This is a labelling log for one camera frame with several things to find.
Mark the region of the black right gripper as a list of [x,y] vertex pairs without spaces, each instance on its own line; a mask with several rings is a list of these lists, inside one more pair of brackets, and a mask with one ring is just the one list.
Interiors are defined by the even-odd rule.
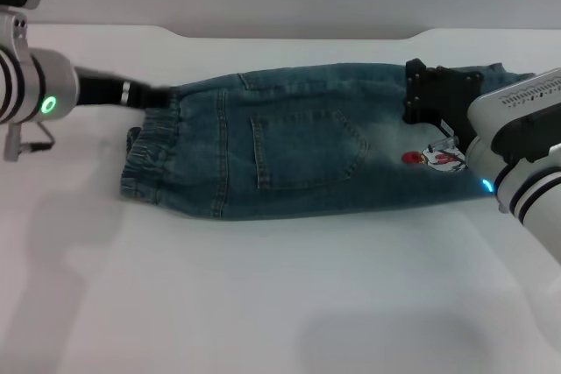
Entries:
[[405,72],[411,99],[405,101],[403,121],[432,124],[459,143],[471,143],[476,134],[467,112],[481,94],[482,74],[428,68],[418,58],[406,62]]

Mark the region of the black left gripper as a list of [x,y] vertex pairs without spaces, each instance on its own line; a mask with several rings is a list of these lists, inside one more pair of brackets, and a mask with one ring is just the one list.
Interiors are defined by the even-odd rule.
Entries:
[[119,105],[132,109],[166,109],[172,102],[171,87],[153,87],[123,76],[76,67],[78,106]]

